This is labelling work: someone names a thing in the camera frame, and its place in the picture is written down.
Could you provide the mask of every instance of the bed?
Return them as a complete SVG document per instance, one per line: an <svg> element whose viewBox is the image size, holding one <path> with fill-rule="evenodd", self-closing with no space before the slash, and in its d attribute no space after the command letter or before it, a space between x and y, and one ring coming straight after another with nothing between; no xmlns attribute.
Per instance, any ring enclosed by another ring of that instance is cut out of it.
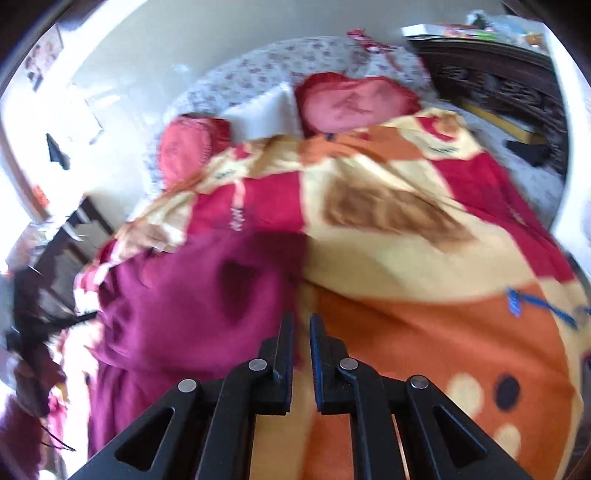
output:
<svg viewBox="0 0 591 480"><path fill-rule="evenodd" d="M546 230L561 175L527 165L502 131L438 99L416 55L361 37L255 50L168 108L146 158L152 201L77 282L81 307L99 300L105 330L90 453L175 381L219 378L250 358L283 312L300 319L301 365L290 416L258 422L253 478L351 476L346 419L314 415L312 312L381 374L428 376L536 480L562 478L586 448L587 300ZM326 104L343 110L374 83L380 95L403 86L417 106L327 130L344 121L314 110L330 82L347 95ZM230 119L232 132L213 118ZM177 158L188 125L214 131L217 154L181 180L163 158Z"/></svg>

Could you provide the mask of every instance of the metal screw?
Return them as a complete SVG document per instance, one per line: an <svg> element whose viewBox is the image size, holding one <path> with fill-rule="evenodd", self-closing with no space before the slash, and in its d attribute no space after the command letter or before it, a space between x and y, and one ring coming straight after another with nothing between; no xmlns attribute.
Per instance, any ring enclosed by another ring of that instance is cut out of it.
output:
<svg viewBox="0 0 591 480"><path fill-rule="evenodd" d="M410 379L410 384L414 388L418 388L419 390L423 390L424 388L427 388L429 386L429 380L427 380L422 375L414 375Z"/></svg>
<svg viewBox="0 0 591 480"><path fill-rule="evenodd" d="M197 388L197 382L191 378L185 378L178 383L178 389L183 393L192 392Z"/></svg>
<svg viewBox="0 0 591 480"><path fill-rule="evenodd" d="M355 358L343 358L339 362L343 370L355 370L359 366L359 362Z"/></svg>
<svg viewBox="0 0 591 480"><path fill-rule="evenodd" d="M248 368L250 368L253 372L260 372L267 368L267 362L262 358L255 358L248 362Z"/></svg>

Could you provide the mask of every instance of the wooden furniture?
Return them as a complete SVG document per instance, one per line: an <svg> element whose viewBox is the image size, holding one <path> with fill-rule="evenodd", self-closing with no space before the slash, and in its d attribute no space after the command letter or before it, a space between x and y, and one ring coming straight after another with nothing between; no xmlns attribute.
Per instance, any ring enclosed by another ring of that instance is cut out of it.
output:
<svg viewBox="0 0 591 480"><path fill-rule="evenodd" d="M72 313L75 307L73 301L63 298L52 286L56 279L57 257L65 250L69 250L82 265L86 265L90 261L90 258L80 250L70 233L77 225L91 223L93 221L96 221L107 235L113 235L113 227L110 226L96 209L91 198L86 196L80 202L78 208L70 215L64 226L58 230L53 239L47 245L43 245L40 252L34 255L30 262L30 266L41 274L38 280L39 287L48 292L61 307L65 307Z"/></svg>
<svg viewBox="0 0 591 480"><path fill-rule="evenodd" d="M458 38L408 38L442 98L537 127L550 146L548 164L565 176L569 136L564 105L548 55L512 45Z"/></svg>

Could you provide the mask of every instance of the poster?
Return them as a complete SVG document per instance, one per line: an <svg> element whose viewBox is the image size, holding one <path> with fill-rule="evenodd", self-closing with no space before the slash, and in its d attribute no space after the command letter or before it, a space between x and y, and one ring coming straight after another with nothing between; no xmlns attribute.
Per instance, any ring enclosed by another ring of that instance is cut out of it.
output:
<svg viewBox="0 0 591 480"><path fill-rule="evenodd" d="M47 74L58 55L64 49L61 42L60 31L57 25L54 25L35 43L27 58L24 61L24 67L27 71L27 78L36 92L39 85L43 82L43 77Z"/></svg>

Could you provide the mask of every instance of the white pillow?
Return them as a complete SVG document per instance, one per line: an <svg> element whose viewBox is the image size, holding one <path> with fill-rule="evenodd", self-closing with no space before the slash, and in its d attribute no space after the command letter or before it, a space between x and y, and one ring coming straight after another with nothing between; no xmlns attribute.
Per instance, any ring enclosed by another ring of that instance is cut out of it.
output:
<svg viewBox="0 0 591 480"><path fill-rule="evenodd" d="M234 144L278 134L302 138L296 96L288 82L280 83L245 103L230 107L219 116L232 124Z"/></svg>

